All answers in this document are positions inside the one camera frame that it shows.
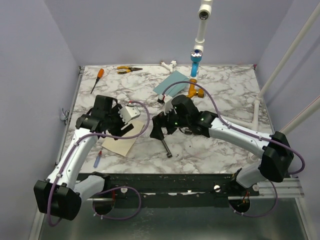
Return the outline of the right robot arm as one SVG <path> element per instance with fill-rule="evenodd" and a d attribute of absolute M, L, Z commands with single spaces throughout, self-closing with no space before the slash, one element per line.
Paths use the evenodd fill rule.
<path fill-rule="evenodd" d="M 226 121 L 216 113 L 200 111 L 185 95 L 165 101 L 164 106 L 164 111 L 152 118 L 151 138 L 163 141 L 163 128 L 169 135 L 179 128 L 187 128 L 194 135 L 226 141 L 260 159 L 234 174 L 230 183 L 230 191 L 234 195 L 241 196 L 252 185 L 265 180 L 281 183 L 288 175 L 294 154 L 283 133 L 276 131 L 269 135 L 253 131 Z"/>

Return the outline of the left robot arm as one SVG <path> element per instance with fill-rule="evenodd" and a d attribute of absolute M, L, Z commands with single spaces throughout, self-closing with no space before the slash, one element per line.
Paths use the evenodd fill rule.
<path fill-rule="evenodd" d="M 113 97 L 97 95 L 93 107 L 76 120 L 72 140 L 58 165 L 45 180 L 34 185 L 38 209 L 48 216 L 72 221 L 82 202 L 97 194 L 110 194 L 110 176 L 93 172 L 77 182 L 80 170 L 101 134 L 122 137 L 134 128 L 131 120 L 140 116 L 133 105 L 121 106 Z"/>

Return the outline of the brown paper letter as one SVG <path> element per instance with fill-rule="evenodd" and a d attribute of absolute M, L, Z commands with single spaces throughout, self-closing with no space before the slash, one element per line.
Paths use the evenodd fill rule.
<path fill-rule="evenodd" d="M 137 135 L 141 132 L 141 130 L 144 127 L 144 123 L 138 120 L 133 120 L 131 122 L 133 125 L 133 129 L 131 129 L 129 132 L 127 132 L 123 137 L 130 137 Z M 105 138 L 105 141 L 102 143 L 102 147 L 108 151 L 111 151 L 115 154 L 121 155 L 123 157 L 126 157 L 129 150 L 133 146 L 133 144 L 136 142 L 135 138 L 130 139 L 118 139 L 115 140 L 113 138 Z"/>

